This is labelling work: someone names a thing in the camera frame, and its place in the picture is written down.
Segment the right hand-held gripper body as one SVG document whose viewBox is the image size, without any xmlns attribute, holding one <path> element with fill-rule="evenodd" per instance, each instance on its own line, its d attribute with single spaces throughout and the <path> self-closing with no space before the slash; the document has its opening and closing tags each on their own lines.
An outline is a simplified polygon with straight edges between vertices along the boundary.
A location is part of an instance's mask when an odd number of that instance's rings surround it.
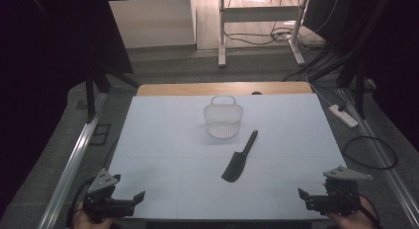
<svg viewBox="0 0 419 229">
<path fill-rule="evenodd" d="M 326 195 L 309 195 L 305 201 L 307 210 L 325 213 L 350 215 L 359 209 L 357 181 L 372 181 L 373 176 L 339 166 L 323 173 Z"/>
</svg>

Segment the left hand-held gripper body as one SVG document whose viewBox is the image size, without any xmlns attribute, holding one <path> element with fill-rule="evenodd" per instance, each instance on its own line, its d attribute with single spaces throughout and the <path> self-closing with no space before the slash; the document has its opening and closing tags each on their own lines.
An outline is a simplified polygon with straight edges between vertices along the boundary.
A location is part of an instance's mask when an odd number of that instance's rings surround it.
<svg viewBox="0 0 419 229">
<path fill-rule="evenodd" d="M 102 169 L 88 187 L 83 199 L 83 210 L 95 223 L 100 223 L 105 218 L 133 216 L 135 196 L 131 200 L 113 198 L 120 179 L 120 175 L 113 176 Z"/>
</svg>

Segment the black spatula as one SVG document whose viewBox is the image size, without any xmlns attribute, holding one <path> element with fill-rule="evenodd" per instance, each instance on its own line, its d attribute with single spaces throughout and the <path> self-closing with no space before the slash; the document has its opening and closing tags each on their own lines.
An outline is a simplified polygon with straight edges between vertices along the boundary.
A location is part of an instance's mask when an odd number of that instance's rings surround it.
<svg viewBox="0 0 419 229">
<path fill-rule="evenodd" d="M 233 153 L 228 166 L 226 167 L 225 171 L 221 175 L 221 177 L 225 181 L 229 183 L 234 183 L 240 178 L 246 164 L 247 156 L 257 136 L 258 136 L 258 131 L 254 130 L 252 134 L 250 135 L 243 151 Z"/>
</svg>

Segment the white plastic basket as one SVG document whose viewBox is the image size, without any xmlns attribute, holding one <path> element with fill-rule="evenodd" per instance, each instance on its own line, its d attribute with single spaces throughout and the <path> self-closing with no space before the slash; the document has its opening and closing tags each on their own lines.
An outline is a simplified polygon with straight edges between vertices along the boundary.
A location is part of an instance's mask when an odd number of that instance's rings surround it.
<svg viewBox="0 0 419 229">
<path fill-rule="evenodd" d="M 207 133 L 216 139 L 234 137 L 240 129 L 243 109 L 229 95 L 214 96 L 204 108 Z"/>
</svg>

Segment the person's left hand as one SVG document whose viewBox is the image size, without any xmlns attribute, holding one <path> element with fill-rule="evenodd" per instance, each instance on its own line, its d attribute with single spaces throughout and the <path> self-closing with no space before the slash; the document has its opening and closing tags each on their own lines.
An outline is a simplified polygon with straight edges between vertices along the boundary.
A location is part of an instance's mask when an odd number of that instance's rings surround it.
<svg viewBox="0 0 419 229">
<path fill-rule="evenodd" d="M 77 211 L 72 220 L 72 229 L 111 229 L 113 218 L 105 218 L 100 223 L 93 222 L 82 210 Z"/>
</svg>

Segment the person's right hand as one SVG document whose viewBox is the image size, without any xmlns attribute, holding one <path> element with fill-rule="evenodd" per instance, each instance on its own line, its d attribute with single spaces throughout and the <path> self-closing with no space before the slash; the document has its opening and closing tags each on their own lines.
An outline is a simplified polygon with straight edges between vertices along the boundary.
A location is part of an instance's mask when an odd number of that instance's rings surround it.
<svg viewBox="0 0 419 229">
<path fill-rule="evenodd" d="M 377 213 L 373 205 L 364 197 L 361 197 L 360 201 L 361 206 L 377 218 Z M 376 229 L 375 224 L 371 221 L 371 219 L 369 219 L 360 210 L 348 216 L 342 216 L 334 213 L 326 213 L 325 215 L 331 219 L 339 229 Z"/>
</svg>

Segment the dark floor socket cover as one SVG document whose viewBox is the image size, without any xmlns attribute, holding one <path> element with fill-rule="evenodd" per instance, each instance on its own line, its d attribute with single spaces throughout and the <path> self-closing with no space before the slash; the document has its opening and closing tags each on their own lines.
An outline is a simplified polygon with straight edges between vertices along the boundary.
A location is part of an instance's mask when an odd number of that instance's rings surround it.
<svg viewBox="0 0 419 229">
<path fill-rule="evenodd" d="M 111 125 L 109 123 L 98 124 L 90 139 L 92 146 L 104 146 L 109 137 Z"/>
</svg>

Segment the white power strip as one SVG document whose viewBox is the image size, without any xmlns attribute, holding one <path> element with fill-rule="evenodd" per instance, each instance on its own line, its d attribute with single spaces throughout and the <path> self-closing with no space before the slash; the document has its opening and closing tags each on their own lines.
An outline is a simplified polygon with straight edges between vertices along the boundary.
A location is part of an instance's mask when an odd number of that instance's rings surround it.
<svg viewBox="0 0 419 229">
<path fill-rule="evenodd" d="M 358 122 L 352 118 L 349 114 L 347 114 L 342 108 L 337 105 L 333 105 L 328 108 L 330 112 L 336 115 L 341 121 L 343 121 L 348 127 L 354 128 L 358 126 Z"/>
</svg>

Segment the aluminium floor rail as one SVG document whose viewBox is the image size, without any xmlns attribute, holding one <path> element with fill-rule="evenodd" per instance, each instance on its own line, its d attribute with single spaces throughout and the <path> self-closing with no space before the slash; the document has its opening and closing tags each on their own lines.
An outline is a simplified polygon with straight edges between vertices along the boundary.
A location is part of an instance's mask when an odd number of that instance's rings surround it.
<svg viewBox="0 0 419 229">
<path fill-rule="evenodd" d="M 347 103 L 348 112 L 359 123 L 359 130 L 362 132 L 362 134 L 374 137 L 375 133 L 373 132 L 368 121 L 358 114 L 351 92 L 347 89 L 339 89 L 338 92 Z M 380 167 L 388 166 L 390 164 L 390 157 L 387 153 L 384 152 L 382 143 L 378 143 L 375 140 L 368 140 L 367 144 Z M 413 194 L 407 187 L 407 184 L 404 183 L 404 181 L 400 178 L 395 168 L 384 170 L 383 174 L 396 198 L 398 199 L 409 222 L 411 223 L 412 228 L 419 229 L 419 204 L 414 199 Z"/>
<path fill-rule="evenodd" d="M 89 141 L 97 126 L 103 105 L 107 98 L 108 95 L 106 93 L 100 93 L 98 95 L 94 104 L 95 110 L 93 117 L 89 122 L 84 124 L 37 229 L 53 229 L 82 162 Z"/>
</svg>

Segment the white metal desk frame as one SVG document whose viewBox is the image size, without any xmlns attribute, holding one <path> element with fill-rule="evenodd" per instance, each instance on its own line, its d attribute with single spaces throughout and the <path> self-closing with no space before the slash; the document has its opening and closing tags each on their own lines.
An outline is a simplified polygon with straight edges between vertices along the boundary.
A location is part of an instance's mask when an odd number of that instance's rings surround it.
<svg viewBox="0 0 419 229">
<path fill-rule="evenodd" d="M 218 66 L 226 66 L 226 46 L 224 31 L 224 25 L 226 23 L 284 21 L 294 21 L 293 32 L 287 36 L 287 39 L 288 44 L 293 52 L 296 64 L 298 66 L 303 66 L 305 61 L 297 45 L 297 36 L 307 1 L 308 0 L 302 0 L 298 6 L 225 8 L 224 0 L 218 0 L 220 25 L 218 41 Z"/>
</svg>

